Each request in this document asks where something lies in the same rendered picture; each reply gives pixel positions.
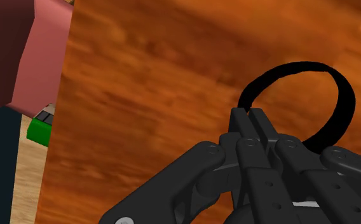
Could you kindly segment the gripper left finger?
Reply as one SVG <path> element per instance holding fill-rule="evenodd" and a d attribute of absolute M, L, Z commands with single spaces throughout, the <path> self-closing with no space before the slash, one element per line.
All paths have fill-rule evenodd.
<path fill-rule="evenodd" d="M 261 109 L 233 108 L 219 144 L 203 141 L 108 210 L 99 224 L 191 224 L 231 192 L 224 224 L 292 224 L 292 201 L 268 160 L 277 133 Z"/>

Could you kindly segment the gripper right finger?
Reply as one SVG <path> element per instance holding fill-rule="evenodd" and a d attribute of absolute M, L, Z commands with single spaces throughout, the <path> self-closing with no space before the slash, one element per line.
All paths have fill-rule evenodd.
<path fill-rule="evenodd" d="M 314 153 L 279 134 L 263 110 L 251 109 L 249 118 L 293 200 L 314 199 L 332 224 L 361 224 L 360 155 L 338 146 Z"/>

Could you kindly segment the black ring band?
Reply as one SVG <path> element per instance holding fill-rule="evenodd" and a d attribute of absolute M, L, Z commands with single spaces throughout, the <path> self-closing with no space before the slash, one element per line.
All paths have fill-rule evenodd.
<path fill-rule="evenodd" d="M 321 62 L 299 61 L 282 64 L 266 71 L 250 82 L 240 94 L 238 107 L 249 111 L 258 95 L 276 80 L 301 72 L 326 72 L 336 82 L 337 103 L 326 124 L 314 135 L 303 141 L 310 151 L 320 154 L 327 147 L 335 145 L 344 135 L 353 118 L 356 106 L 355 93 L 348 80 L 336 69 Z"/>

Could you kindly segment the green box with dark top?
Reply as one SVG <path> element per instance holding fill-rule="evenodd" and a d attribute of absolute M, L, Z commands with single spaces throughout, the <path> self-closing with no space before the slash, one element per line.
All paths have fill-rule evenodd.
<path fill-rule="evenodd" d="M 51 128 L 55 105 L 48 104 L 30 122 L 27 129 L 27 139 L 48 146 L 50 142 Z"/>

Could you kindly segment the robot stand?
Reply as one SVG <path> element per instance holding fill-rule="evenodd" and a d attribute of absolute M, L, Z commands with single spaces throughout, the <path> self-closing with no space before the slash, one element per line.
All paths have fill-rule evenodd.
<path fill-rule="evenodd" d="M 33 117 L 55 104 L 73 7 L 0 0 L 0 107 Z"/>

